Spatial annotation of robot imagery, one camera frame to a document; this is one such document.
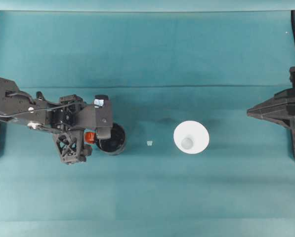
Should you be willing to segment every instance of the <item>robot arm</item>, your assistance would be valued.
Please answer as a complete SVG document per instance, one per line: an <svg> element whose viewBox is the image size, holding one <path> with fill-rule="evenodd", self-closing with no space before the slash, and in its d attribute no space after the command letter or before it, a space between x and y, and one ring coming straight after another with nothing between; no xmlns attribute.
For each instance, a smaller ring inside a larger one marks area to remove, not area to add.
<svg viewBox="0 0 295 237"><path fill-rule="evenodd" d="M91 155L92 147L84 143L85 129L93 131L88 142L109 154L119 154L125 145L125 133L113 123L111 101L106 95L97 95L92 104L77 95L60 97L53 103L41 92L33 99L14 81L0 78L0 121L52 133L60 159L66 164L85 162Z"/></svg>

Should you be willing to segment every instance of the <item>cable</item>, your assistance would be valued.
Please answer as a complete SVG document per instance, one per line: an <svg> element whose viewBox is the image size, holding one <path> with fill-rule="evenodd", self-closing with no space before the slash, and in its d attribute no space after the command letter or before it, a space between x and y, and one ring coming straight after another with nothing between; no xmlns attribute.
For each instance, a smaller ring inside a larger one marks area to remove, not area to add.
<svg viewBox="0 0 295 237"><path fill-rule="evenodd" d="M19 113L15 113L15 114L9 114L9 115L0 115L0 118L9 118L9 117L15 117L15 116L18 116L18 115L23 115L23 114L32 114L34 112L38 112L38 111L45 111L45 110L57 110L57 109L61 109L61 108L65 108L65 107L68 107L68 106L71 106L71 105L90 105L90 104L86 104L84 102L74 102L74 103L70 103L70 104L66 104L66 105L60 105L60 106L55 106L55 107L48 107L48 108L42 108L42 109L34 109L34 110L28 110L28 111L23 111L23 112L19 112Z"/></svg>

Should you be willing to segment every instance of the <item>small object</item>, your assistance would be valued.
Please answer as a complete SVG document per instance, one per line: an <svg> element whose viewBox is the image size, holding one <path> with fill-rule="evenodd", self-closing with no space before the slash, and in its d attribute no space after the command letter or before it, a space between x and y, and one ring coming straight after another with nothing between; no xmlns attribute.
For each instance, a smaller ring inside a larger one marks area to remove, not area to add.
<svg viewBox="0 0 295 237"><path fill-rule="evenodd" d="M207 129L201 123L185 121L176 127L173 140L181 151L197 154L207 148L210 137Z"/></svg>
<svg viewBox="0 0 295 237"><path fill-rule="evenodd" d="M84 134L84 140L89 144L96 143L96 134L94 132L86 132Z"/></svg>

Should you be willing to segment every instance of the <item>white cone cup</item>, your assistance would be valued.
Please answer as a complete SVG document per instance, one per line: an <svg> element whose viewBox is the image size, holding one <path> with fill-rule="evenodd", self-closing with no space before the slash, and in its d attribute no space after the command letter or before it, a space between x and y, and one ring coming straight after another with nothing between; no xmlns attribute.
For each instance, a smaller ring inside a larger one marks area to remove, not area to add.
<svg viewBox="0 0 295 237"><path fill-rule="evenodd" d="M173 140L181 151L197 154L207 148L210 137L207 129L201 123L185 121L176 127Z"/></svg>

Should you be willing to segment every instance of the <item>teal cloth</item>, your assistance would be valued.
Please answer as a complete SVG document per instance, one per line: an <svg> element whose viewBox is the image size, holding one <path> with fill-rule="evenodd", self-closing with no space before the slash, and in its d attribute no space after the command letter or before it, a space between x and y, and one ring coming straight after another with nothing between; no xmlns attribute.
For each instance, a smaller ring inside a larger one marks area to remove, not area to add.
<svg viewBox="0 0 295 237"><path fill-rule="evenodd" d="M295 10L295 0L0 0L0 10L203 12Z"/></svg>
<svg viewBox="0 0 295 237"><path fill-rule="evenodd" d="M64 165L50 134L3 126L0 236L295 237L289 132L246 116L293 65L288 11L0 12L1 77L51 101L108 94L128 139ZM210 134L197 155L173 142L189 119Z"/></svg>

